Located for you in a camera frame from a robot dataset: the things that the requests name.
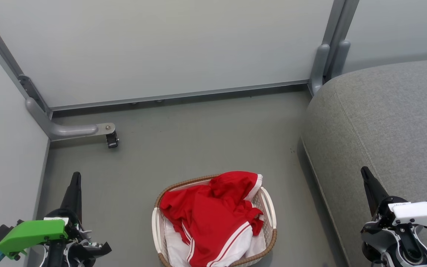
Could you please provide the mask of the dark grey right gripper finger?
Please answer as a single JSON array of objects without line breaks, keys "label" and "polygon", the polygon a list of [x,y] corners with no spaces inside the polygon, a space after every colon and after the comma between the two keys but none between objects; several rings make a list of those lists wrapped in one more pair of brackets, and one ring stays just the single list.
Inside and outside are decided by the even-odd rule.
[{"label": "dark grey right gripper finger", "polygon": [[381,183],[374,177],[368,166],[361,168],[363,186],[371,216],[374,216],[381,202],[389,197]]}]

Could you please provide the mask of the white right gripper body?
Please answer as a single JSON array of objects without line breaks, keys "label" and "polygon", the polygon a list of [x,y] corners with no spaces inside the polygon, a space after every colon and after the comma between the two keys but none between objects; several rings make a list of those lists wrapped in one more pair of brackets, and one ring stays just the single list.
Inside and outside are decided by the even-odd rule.
[{"label": "white right gripper body", "polygon": [[392,228],[398,225],[415,225],[427,227],[427,201],[399,202],[385,204],[380,213],[379,228]]}]

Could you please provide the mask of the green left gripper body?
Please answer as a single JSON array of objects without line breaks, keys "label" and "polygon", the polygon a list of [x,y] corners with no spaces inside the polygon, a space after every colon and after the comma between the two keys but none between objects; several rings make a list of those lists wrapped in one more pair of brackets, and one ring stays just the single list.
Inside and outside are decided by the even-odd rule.
[{"label": "green left gripper body", "polygon": [[76,214],[62,208],[50,212],[42,220],[22,221],[15,227],[2,225],[0,252],[13,260],[30,247],[78,238],[81,227]]}]

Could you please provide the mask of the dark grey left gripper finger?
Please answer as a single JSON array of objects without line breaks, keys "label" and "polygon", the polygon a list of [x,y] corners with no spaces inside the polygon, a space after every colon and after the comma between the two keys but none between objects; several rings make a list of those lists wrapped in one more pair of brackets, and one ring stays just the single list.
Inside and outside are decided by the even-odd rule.
[{"label": "dark grey left gripper finger", "polygon": [[78,221],[82,222],[82,177],[80,172],[75,171],[69,186],[66,189],[61,208],[76,214]]}]

